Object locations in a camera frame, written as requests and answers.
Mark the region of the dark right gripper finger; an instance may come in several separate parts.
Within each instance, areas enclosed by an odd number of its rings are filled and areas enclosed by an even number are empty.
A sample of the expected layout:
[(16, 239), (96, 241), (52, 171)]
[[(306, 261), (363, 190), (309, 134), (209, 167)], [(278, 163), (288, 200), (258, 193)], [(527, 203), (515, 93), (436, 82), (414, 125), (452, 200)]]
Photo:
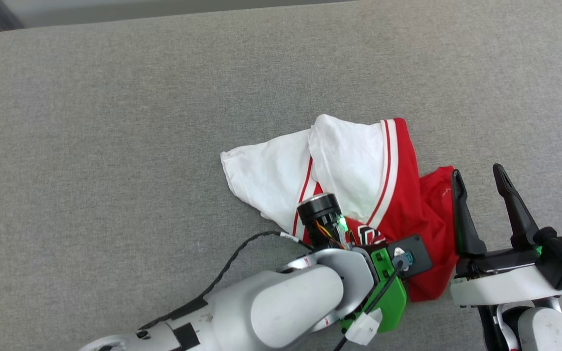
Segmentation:
[(486, 244), (478, 237), (467, 205), (468, 193), (458, 169), (451, 173), (451, 199), (454, 220), (455, 252), (460, 257), (480, 257), (487, 252)]
[(535, 244), (533, 237), (539, 231), (539, 227), (529, 213), (528, 207), (508, 177), (505, 168), (495, 163), (492, 170), (498, 193), (504, 199), (507, 209), (512, 229), (510, 237), (512, 248), (516, 251), (537, 249), (538, 245)]

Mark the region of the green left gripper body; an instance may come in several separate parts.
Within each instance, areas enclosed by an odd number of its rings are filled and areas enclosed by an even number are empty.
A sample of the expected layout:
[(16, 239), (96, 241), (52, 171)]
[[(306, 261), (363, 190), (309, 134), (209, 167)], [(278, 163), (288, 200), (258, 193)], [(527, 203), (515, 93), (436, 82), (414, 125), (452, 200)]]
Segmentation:
[(375, 298), (386, 285), (390, 275), (394, 272), (392, 259), (387, 248), (378, 248), (370, 253), (370, 260), (376, 271), (375, 287), (368, 294), (360, 306), (342, 320), (342, 333), (346, 333), (351, 324), (359, 317), (361, 312), (381, 310), (382, 321), (377, 333), (385, 333), (397, 328), (400, 318), (404, 313), (407, 303), (407, 293), (400, 277), (396, 277), (387, 291), (381, 296), (373, 309), (369, 309)]

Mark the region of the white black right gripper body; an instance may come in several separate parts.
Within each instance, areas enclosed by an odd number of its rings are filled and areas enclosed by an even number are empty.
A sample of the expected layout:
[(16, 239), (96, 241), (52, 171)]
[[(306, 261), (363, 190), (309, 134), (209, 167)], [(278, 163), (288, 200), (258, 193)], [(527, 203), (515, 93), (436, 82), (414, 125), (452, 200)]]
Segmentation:
[(562, 288), (553, 287), (536, 267), (539, 256), (537, 250), (505, 249), (460, 257), (450, 281), (453, 302), (474, 307), (561, 296)]

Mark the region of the red and white basketball jersey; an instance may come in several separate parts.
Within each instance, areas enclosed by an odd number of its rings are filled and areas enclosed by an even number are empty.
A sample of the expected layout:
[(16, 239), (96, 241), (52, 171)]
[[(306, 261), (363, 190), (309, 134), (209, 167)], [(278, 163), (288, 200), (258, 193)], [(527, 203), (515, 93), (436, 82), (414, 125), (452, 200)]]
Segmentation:
[(308, 130), (221, 153), (230, 191), (284, 232), (310, 244), (297, 206), (333, 193), (357, 244), (418, 235), (433, 267), (410, 278), (413, 302), (440, 298), (456, 265), (451, 173), (421, 176), (403, 118), (372, 125), (327, 114)]

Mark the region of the grey fabric sofa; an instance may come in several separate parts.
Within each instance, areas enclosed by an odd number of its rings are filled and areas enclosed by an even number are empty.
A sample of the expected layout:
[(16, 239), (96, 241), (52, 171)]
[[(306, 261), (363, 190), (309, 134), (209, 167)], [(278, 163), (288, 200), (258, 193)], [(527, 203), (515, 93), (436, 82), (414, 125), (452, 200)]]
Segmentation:
[(562, 235), (562, 0), (361, 0), (0, 33), (0, 351), (78, 351), (196, 297), (277, 226), (220, 155), (319, 114), (406, 120), (489, 250), (492, 166)]

